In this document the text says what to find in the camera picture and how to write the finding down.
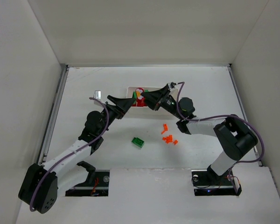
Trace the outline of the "red printed duplo brick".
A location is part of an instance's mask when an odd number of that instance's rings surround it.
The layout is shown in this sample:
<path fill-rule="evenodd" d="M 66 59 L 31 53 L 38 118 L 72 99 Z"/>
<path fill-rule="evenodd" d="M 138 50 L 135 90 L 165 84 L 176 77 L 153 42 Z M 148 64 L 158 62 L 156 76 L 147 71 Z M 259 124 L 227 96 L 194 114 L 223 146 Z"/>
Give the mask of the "red printed duplo brick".
<path fill-rule="evenodd" d="M 145 90 L 143 88 L 137 88 L 135 90 L 136 93 L 136 106 L 137 107 L 144 107 L 146 106 L 145 104 L 145 98 L 142 96 L 142 93 L 144 93 Z"/>

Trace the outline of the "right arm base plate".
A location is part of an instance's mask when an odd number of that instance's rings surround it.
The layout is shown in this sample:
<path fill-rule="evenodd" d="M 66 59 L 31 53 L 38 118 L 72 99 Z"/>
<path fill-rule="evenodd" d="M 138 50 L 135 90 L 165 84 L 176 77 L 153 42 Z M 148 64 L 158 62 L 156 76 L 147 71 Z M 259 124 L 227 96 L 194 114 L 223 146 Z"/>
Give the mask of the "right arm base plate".
<path fill-rule="evenodd" d="M 227 171 L 222 177 L 212 179 L 206 169 L 191 171 L 195 196 L 239 196 L 242 186 L 238 177 Z"/>

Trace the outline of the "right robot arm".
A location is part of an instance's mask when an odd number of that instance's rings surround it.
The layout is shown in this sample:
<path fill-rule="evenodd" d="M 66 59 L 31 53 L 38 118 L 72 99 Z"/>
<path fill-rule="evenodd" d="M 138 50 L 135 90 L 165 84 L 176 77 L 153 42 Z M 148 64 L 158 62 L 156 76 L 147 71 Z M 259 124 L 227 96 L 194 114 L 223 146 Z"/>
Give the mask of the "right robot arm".
<path fill-rule="evenodd" d="M 154 111 L 163 108 L 179 120 L 178 129 L 185 134 L 208 135 L 216 137 L 223 149 L 217 159 L 208 166 L 206 175 L 212 182 L 228 175 L 231 167 L 238 163 L 258 143 L 257 136 L 247 123 L 236 115 L 216 116 L 199 119 L 194 115 L 192 99 L 173 98 L 170 94 L 175 83 L 167 84 L 156 91 L 141 93 L 146 105 Z"/>

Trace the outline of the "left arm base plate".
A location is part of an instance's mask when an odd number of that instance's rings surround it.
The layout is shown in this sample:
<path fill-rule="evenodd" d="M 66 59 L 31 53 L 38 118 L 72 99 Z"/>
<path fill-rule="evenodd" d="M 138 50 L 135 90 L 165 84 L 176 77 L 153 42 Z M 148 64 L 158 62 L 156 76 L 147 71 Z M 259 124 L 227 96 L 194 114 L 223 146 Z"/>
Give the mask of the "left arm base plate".
<path fill-rule="evenodd" d="M 95 175 L 87 176 L 86 181 L 66 191 L 67 197 L 106 197 L 109 195 L 110 170 L 96 170 Z"/>

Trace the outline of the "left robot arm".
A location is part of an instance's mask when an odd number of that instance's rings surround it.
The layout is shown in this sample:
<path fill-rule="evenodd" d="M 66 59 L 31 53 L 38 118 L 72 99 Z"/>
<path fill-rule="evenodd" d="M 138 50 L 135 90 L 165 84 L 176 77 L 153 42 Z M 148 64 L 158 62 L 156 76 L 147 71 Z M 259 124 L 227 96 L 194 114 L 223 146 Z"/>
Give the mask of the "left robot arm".
<path fill-rule="evenodd" d="M 135 102 L 135 98 L 115 98 L 109 95 L 112 103 L 97 102 L 103 107 L 101 112 L 88 113 L 84 128 L 78 139 L 63 153 L 41 165 L 34 163 L 26 171 L 18 198 L 29 205 L 31 212 L 46 213 L 56 202 L 61 178 L 75 167 L 85 169 L 83 177 L 95 168 L 84 161 L 103 142 L 103 134 L 115 119 L 122 119 Z"/>

